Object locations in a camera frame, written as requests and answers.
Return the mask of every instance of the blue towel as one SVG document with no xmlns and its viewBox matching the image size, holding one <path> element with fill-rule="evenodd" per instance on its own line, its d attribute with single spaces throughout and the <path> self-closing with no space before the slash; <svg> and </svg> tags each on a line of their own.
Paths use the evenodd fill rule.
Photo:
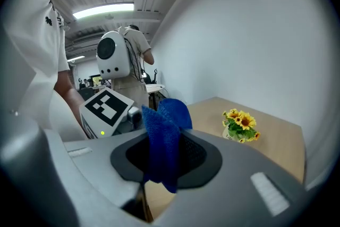
<svg viewBox="0 0 340 227">
<path fill-rule="evenodd" d="M 149 135 L 149 166 L 144 181 L 162 182 L 176 193 L 179 173 L 180 129 L 192 129 L 188 108 L 177 99 L 164 99 L 158 111 L 142 107 L 144 125 Z"/>
</svg>

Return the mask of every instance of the computer monitor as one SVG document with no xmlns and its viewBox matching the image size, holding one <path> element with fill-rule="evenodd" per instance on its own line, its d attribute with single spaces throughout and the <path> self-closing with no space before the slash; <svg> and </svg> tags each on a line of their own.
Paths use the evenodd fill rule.
<svg viewBox="0 0 340 227">
<path fill-rule="evenodd" d="M 100 81 L 102 80 L 103 78 L 101 77 L 101 75 L 92 75 L 91 76 L 91 80 L 93 81 L 93 86 L 100 86 Z"/>
</svg>

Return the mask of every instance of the person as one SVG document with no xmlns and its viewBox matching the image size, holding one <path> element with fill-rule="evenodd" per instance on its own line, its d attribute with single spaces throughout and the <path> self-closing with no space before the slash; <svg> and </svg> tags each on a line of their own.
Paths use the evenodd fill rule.
<svg viewBox="0 0 340 227">
<path fill-rule="evenodd" d="M 63 141 L 87 139 L 79 113 L 84 100 L 68 77 L 64 20 L 53 2 L 6 0 L 0 24 L 36 73 L 19 113 L 35 119 L 43 129 L 58 132 Z"/>
<path fill-rule="evenodd" d="M 105 80 L 106 87 L 111 88 L 111 80 Z"/>
<path fill-rule="evenodd" d="M 87 79 L 84 79 L 84 84 L 86 88 L 90 87 L 90 83 L 87 81 Z"/>
<path fill-rule="evenodd" d="M 151 53 L 151 47 L 143 33 L 135 25 L 120 27 L 117 31 L 128 40 L 126 45 L 132 65 L 127 77 L 111 80 L 111 88 L 132 99 L 134 106 L 138 108 L 142 108 L 142 105 L 149 107 L 149 95 L 141 74 L 140 57 L 148 64 L 153 65 L 155 60 Z"/>
</svg>

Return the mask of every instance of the wooden table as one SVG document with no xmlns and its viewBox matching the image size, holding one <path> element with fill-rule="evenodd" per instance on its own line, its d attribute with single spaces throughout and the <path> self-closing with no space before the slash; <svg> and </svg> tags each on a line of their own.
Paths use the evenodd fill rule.
<svg viewBox="0 0 340 227">
<path fill-rule="evenodd" d="M 156 97 L 155 97 L 155 92 L 161 91 L 163 88 L 165 88 L 164 85 L 145 85 L 147 88 L 148 94 L 152 96 L 152 103 L 154 105 L 154 110 L 157 110 L 157 105 L 156 105 Z"/>
<path fill-rule="evenodd" d="M 233 108 L 249 112 L 256 119 L 257 126 L 255 129 L 261 133 L 259 140 L 241 145 L 249 145 L 257 149 L 302 183 L 304 176 L 304 141 L 301 127 L 298 125 L 214 97 L 188 106 L 193 129 L 222 137 L 224 131 L 222 113 Z M 145 189 L 153 218 L 158 217 L 176 195 L 168 192 L 162 184 L 151 181 L 146 183 Z"/>
</svg>

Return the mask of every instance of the white wall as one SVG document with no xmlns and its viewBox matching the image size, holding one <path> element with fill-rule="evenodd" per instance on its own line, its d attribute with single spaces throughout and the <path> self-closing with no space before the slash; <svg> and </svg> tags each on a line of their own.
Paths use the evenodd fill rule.
<svg viewBox="0 0 340 227">
<path fill-rule="evenodd" d="M 82 81 L 84 81 L 84 79 L 90 79 L 90 76 L 92 75 L 100 74 L 96 59 L 78 63 L 76 65 L 76 71 L 78 78 Z"/>
<path fill-rule="evenodd" d="M 170 95 L 189 104 L 219 96 L 300 125 L 308 183 L 338 152 L 339 40 L 328 7 L 180 0 L 152 41 L 155 67 Z"/>
</svg>

